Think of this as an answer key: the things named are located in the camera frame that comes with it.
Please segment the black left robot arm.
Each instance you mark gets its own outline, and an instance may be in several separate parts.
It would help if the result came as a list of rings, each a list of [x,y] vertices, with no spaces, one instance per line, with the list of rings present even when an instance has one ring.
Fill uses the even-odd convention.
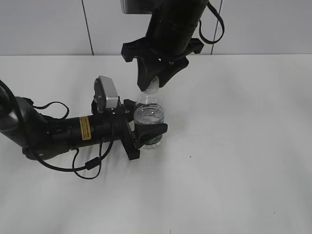
[[[24,120],[27,135],[19,125],[12,101],[3,88],[0,90],[0,132],[22,147],[30,160],[35,156],[30,147],[43,159],[48,160],[74,148],[121,141],[128,158],[138,159],[140,148],[154,137],[167,132],[165,123],[136,124],[131,131],[129,123],[134,120],[135,102],[120,102],[111,78],[99,76],[94,83],[92,115],[84,117],[54,118],[37,112],[43,107],[34,106],[32,100],[16,97]]]

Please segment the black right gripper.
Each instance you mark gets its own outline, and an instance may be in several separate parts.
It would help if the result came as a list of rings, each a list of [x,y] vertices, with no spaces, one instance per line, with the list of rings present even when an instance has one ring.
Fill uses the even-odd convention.
[[[157,75],[159,87],[164,87],[173,76],[188,66],[189,61],[186,57],[191,53],[199,54],[203,47],[204,44],[199,39],[192,38],[183,52],[174,55],[170,50],[173,46],[158,48],[143,37],[124,43],[121,55],[126,62],[137,59],[137,85],[141,91],[145,91]],[[162,70],[161,62],[166,64]]]

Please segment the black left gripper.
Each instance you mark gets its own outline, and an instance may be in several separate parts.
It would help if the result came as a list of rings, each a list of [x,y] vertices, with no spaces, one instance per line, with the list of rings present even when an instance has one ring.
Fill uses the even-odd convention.
[[[111,139],[120,140],[129,160],[140,158],[139,149],[149,141],[167,132],[168,125],[135,123],[134,139],[129,123],[134,120],[133,114],[136,102],[125,99],[119,102],[115,109],[107,109],[103,113],[97,111],[96,103],[91,104],[91,140],[99,143],[101,140],[109,142]]]

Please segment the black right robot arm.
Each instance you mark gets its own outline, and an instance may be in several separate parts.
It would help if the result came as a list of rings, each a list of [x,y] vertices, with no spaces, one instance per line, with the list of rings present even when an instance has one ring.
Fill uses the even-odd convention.
[[[147,90],[154,78],[163,87],[188,66],[187,55],[201,52],[204,44],[192,35],[207,3],[206,0],[164,0],[153,10],[146,35],[123,44],[124,60],[137,60],[137,85],[141,91]]]

